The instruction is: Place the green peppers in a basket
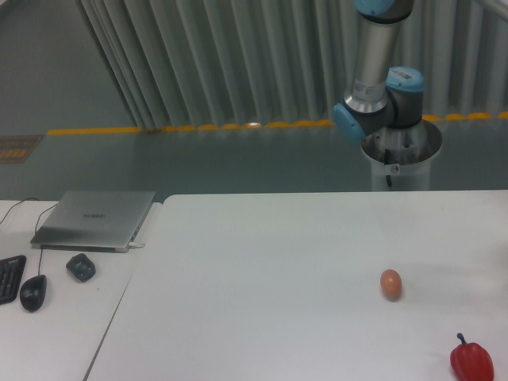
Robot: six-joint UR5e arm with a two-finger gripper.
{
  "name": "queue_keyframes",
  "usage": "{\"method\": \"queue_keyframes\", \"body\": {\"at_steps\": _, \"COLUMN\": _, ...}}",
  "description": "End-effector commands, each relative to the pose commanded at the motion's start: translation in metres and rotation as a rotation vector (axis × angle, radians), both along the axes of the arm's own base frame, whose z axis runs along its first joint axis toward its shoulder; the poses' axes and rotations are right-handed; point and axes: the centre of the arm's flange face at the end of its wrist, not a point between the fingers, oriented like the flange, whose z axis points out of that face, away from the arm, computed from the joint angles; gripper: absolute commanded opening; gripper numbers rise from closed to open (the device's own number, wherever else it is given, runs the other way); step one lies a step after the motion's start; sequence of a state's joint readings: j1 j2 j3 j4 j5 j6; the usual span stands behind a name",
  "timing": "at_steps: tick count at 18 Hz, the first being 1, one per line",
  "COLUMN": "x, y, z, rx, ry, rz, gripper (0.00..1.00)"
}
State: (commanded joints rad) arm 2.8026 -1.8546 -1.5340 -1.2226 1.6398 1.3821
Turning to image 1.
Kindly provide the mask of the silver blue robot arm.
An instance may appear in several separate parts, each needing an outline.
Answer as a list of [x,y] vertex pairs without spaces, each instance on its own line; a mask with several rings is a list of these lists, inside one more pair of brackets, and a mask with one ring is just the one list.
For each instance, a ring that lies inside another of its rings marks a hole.
[[424,78],[411,67],[392,67],[402,22],[413,1],[354,1],[360,15],[360,42],[353,77],[333,121],[352,141],[384,127],[408,129],[422,120]]

